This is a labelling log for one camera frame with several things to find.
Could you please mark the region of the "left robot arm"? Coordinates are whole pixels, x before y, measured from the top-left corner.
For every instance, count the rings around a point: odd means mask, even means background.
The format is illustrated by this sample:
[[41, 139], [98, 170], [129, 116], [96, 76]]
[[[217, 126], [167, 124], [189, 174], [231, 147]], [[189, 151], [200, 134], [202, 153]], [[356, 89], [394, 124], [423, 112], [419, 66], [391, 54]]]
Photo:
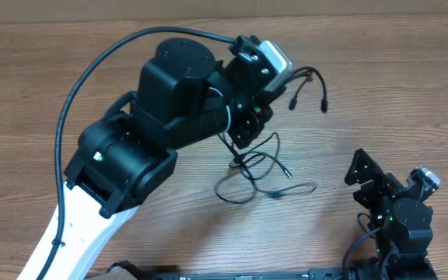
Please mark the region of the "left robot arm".
[[58, 205], [22, 279], [82, 279], [100, 251], [174, 171], [179, 149], [215, 135], [246, 148], [271, 119], [292, 63], [268, 40], [229, 40], [228, 64], [197, 39], [161, 42], [58, 167]]

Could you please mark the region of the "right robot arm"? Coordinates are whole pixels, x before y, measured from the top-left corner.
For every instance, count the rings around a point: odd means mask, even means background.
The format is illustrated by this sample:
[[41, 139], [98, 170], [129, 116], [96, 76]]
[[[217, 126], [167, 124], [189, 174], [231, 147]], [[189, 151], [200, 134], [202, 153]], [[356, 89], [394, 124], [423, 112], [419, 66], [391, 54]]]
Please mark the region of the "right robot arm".
[[345, 183], [360, 185], [353, 198], [369, 211], [369, 231], [345, 252], [343, 279], [437, 278], [426, 258], [433, 210], [425, 200], [439, 189], [440, 179], [417, 166], [406, 182], [384, 172], [364, 149], [354, 152]]

